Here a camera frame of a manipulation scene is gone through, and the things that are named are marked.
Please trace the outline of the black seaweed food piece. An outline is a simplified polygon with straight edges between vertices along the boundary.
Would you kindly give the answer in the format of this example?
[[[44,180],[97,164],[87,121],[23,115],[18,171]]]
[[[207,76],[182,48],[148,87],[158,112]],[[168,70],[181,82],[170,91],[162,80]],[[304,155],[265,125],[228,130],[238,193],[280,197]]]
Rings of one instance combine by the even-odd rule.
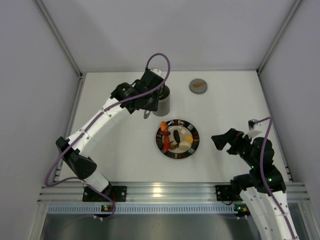
[[[173,138],[177,143],[181,142],[180,133],[177,129],[173,131]]]

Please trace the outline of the orange carrot flower piece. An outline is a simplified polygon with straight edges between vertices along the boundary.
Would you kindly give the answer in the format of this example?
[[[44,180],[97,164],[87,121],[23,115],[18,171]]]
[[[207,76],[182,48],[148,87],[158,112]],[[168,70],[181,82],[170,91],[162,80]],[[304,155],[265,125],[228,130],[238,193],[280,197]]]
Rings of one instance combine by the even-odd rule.
[[[162,121],[160,123],[160,131],[162,133],[167,133],[169,131],[168,125],[167,125],[167,123],[165,121]]]

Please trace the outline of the red sausage piece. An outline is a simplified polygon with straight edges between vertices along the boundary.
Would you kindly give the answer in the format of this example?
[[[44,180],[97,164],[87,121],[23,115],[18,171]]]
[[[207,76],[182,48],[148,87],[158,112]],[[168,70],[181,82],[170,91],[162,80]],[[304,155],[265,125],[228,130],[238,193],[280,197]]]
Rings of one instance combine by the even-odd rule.
[[[168,135],[165,135],[163,139],[163,151],[166,153],[169,149],[170,149],[170,138]]]

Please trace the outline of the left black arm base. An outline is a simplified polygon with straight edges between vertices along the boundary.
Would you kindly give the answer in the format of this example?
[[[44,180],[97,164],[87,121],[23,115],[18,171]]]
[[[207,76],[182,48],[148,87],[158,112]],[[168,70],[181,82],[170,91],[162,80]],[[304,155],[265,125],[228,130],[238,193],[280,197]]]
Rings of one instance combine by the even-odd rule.
[[[127,186],[111,186],[107,190],[102,192],[108,196],[113,202],[126,202],[127,198]],[[89,186],[84,187],[83,202],[108,202],[104,196],[92,190]]]

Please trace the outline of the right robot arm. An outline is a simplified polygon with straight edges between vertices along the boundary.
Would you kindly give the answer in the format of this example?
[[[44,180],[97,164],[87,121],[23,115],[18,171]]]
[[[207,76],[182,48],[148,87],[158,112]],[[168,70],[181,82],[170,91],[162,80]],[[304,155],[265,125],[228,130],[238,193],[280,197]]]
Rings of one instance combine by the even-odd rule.
[[[232,194],[248,207],[261,239],[299,239],[288,207],[286,184],[274,165],[272,142],[234,128],[211,139],[219,151],[230,145],[227,153],[239,156],[250,166],[249,173],[235,176],[230,184]]]

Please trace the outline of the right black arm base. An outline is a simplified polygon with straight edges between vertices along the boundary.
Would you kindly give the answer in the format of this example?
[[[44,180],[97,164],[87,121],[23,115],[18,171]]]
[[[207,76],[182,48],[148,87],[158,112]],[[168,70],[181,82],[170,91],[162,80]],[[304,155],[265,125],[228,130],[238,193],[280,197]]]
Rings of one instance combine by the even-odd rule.
[[[220,202],[241,201],[240,194],[237,189],[229,184],[215,186],[216,199]]]

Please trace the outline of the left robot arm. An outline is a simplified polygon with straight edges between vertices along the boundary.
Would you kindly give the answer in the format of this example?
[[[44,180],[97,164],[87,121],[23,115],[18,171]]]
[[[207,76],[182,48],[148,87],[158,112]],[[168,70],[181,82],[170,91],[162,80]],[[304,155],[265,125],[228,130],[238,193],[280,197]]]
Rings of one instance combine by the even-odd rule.
[[[140,79],[119,84],[103,107],[77,132],[56,141],[61,158],[76,178],[106,196],[110,194],[112,185],[98,171],[90,154],[113,127],[133,112],[157,111],[164,84],[161,70],[146,68]]]

